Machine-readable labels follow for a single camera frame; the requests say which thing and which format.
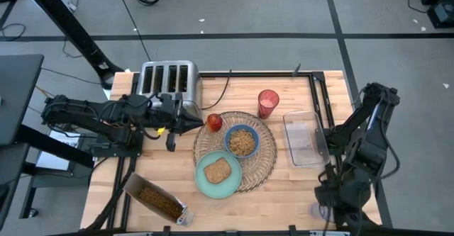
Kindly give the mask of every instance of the plastic storage bin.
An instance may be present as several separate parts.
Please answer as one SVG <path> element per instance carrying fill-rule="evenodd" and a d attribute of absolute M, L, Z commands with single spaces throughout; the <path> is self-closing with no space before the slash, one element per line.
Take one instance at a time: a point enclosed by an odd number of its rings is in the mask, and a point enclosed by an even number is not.
<path fill-rule="evenodd" d="M 289 160 L 294 167 L 320 167 L 329 162 L 329 151 L 317 114 L 293 111 L 283 116 Z"/>

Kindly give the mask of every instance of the teal plate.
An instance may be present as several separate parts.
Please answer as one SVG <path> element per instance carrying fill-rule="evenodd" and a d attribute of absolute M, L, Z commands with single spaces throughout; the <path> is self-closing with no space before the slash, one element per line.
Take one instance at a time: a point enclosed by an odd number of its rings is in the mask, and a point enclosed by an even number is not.
<path fill-rule="evenodd" d="M 221 183 L 210 183 L 205 176 L 204 169 L 222 157 L 228 162 L 232 172 L 230 173 L 230 176 Z M 194 177 L 196 179 L 197 187 L 199 187 L 199 190 L 206 196 L 211 198 L 225 198 L 229 197 L 240 186 L 242 174 L 241 165 L 233 155 L 225 151 L 213 151 L 204 155 L 199 160 Z"/>

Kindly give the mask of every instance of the toaster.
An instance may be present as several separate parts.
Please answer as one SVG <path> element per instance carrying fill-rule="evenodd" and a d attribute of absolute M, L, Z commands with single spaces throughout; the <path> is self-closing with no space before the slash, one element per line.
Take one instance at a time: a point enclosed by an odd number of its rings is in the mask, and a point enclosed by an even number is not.
<path fill-rule="evenodd" d="M 187 60 L 145 62 L 140 69 L 137 94 L 182 93 L 183 107 L 193 116 L 202 118 L 201 77 L 197 66 Z M 153 107 L 161 106 L 158 98 L 151 99 Z"/>

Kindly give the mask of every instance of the round wicker placemat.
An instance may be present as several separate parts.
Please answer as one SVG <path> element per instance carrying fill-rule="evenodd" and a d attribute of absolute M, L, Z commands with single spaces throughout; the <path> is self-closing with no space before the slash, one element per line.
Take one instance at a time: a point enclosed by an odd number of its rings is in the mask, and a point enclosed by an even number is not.
<path fill-rule="evenodd" d="M 205 124 L 197 133 L 194 141 L 193 158 L 197 162 L 208 152 L 223 150 L 224 135 L 227 130 L 237 124 L 246 124 L 254 128 L 260 138 L 260 146 L 252 157 L 238 159 L 243 170 L 243 178 L 236 192 L 252 191 L 259 187 L 271 175 L 277 159 L 275 138 L 271 130 L 257 116 L 240 111 L 224 112 L 222 128 L 217 133 L 212 133 Z"/>

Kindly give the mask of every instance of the butcher block tabletop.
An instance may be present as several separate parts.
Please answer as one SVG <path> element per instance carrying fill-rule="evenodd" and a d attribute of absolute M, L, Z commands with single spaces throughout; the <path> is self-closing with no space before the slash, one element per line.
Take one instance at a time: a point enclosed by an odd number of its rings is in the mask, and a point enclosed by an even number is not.
<path fill-rule="evenodd" d="M 353 112 L 343 72 L 326 71 L 324 74 L 335 123 L 341 124 Z M 218 100 L 226 80 L 226 77 L 203 78 L 203 107 L 211 106 Z M 133 73 L 117 73 L 111 99 L 116 100 L 122 94 L 129 94 L 132 81 Z M 316 87 L 321 96 L 320 86 L 317 84 Z M 175 152 L 168 152 L 165 148 L 166 133 L 159 140 L 145 138 L 135 172 L 186 203 L 195 217 L 189 227 L 173 225 L 131 199 L 128 232 L 160 232 L 165 225 L 170 225 L 172 231 L 288 230 L 289 225 L 296 225 L 297 230 L 323 229 L 325 221 L 313 218 L 309 213 L 310 206 L 317 202 L 314 187 L 319 185 L 317 176 L 323 167 L 300 169 L 290 165 L 282 122 L 282 116 L 290 111 L 314 110 L 307 77 L 232 77 L 221 101 L 213 108 L 203 111 L 204 121 L 211 113 L 225 111 L 243 111 L 257 115 L 258 94 L 264 89 L 272 89 L 280 97 L 279 105 L 264 120 L 277 144 L 277 162 L 268 180 L 251 192 L 235 193 L 224 199 L 209 198 L 198 190 L 194 181 L 192 148 L 199 129 L 178 136 Z M 326 120 L 326 114 L 323 109 L 322 111 L 322 118 Z M 118 158 L 111 157 L 94 171 L 82 217 L 82 228 L 94 221 L 110 199 L 117 164 Z M 127 167 L 128 162 L 125 163 L 124 174 Z M 120 225 L 123 197 L 117 205 L 115 227 Z M 363 210 L 371 220 L 381 224 L 373 195 Z"/>

